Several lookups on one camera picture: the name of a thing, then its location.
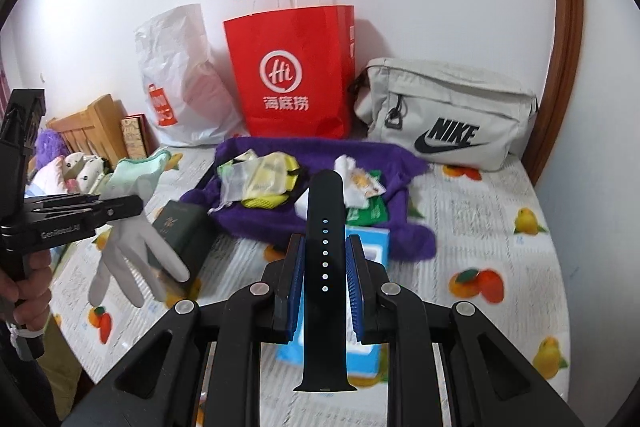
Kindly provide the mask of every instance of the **green package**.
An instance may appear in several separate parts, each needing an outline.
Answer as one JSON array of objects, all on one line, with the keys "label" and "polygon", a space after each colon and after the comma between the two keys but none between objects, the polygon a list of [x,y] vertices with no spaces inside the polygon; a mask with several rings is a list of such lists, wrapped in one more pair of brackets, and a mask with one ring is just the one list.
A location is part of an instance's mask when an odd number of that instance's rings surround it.
[{"label": "green package", "polygon": [[[380,181],[380,171],[369,171],[372,178]],[[370,227],[376,223],[384,223],[389,220],[389,213],[382,196],[369,198],[369,208],[347,208],[347,225],[354,227]]]}]

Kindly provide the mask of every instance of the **human hand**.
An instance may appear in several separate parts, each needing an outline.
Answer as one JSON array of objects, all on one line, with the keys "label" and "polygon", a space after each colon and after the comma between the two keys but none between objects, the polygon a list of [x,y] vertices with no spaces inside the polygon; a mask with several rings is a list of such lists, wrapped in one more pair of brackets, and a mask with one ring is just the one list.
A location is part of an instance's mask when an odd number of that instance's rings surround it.
[{"label": "human hand", "polygon": [[12,303],[24,300],[14,310],[15,324],[24,324],[31,331],[40,331],[49,318],[51,253],[49,250],[34,252],[29,254],[28,259],[32,272],[23,281],[15,282],[0,270],[0,296]]}]

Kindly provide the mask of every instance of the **stuffed toy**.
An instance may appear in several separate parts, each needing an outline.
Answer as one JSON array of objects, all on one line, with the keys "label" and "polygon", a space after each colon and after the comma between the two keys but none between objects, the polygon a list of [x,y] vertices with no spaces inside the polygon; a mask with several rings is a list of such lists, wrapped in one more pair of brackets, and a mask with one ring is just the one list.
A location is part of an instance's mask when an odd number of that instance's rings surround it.
[{"label": "stuffed toy", "polygon": [[58,156],[69,156],[70,151],[59,133],[41,130],[36,139],[36,169],[39,171]]},{"label": "stuffed toy", "polygon": [[55,196],[66,194],[65,179],[62,177],[62,156],[53,158],[42,169],[36,172],[33,182],[25,190],[25,196]]},{"label": "stuffed toy", "polygon": [[62,175],[65,180],[76,179],[87,159],[82,152],[74,152],[67,156],[62,164]]},{"label": "stuffed toy", "polygon": [[98,158],[97,156],[93,156],[84,164],[82,170],[76,176],[76,181],[78,181],[78,187],[80,188],[81,194],[88,194],[91,191],[91,188],[94,186],[95,182],[98,181],[104,175],[104,161],[102,158]]}]

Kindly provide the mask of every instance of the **white glove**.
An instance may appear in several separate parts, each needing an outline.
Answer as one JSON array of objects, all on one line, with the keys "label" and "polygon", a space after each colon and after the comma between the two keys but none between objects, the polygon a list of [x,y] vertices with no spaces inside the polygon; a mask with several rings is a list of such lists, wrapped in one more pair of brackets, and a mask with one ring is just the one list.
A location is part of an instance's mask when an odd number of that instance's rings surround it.
[{"label": "white glove", "polygon": [[[142,198],[144,204],[147,204],[156,190],[164,163],[161,162],[158,165],[159,171],[156,169],[154,172],[140,174],[134,180],[126,180],[126,176],[121,174],[116,177],[119,174],[118,167],[122,165],[121,161],[100,195],[100,199],[105,200],[136,194]],[[129,262],[140,272],[154,297],[158,301],[166,299],[164,285],[158,280],[158,277],[156,277],[148,264],[146,247],[149,248],[162,267],[175,280],[179,282],[189,280],[188,268],[178,257],[178,254],[175,253],[174,249],[167,244],[158,231],[148,222],[145,214],[111,221],[110,224],[113,225],[113,228],[107,244],[102,249],[98,269],[89,287],[89,302],[91,306],[99,306],[102,303],[113,275],[126,298],[137,308],[142,308],[145,299],[125,258],[129,259]]]}]

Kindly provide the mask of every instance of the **black clamp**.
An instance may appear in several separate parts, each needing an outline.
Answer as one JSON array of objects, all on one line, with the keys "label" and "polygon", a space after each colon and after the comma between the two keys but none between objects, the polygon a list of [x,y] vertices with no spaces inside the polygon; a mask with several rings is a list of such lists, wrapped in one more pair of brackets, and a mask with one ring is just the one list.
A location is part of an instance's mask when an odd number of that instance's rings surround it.
[{"label": "black clamp", "polygon": [[[28,162],[45,110],[43,89],[14,89],[0,127],[0,269],[14,281],[31,272],[27,254],[92,237],[108,221],[137,216],[143,210],[138,196],[103,201],[80,194],[24,198]],[[8,321],[20,304],[0,299]],[[18,336],[16,344],[22,360],[44,354],[41,336]]]}]

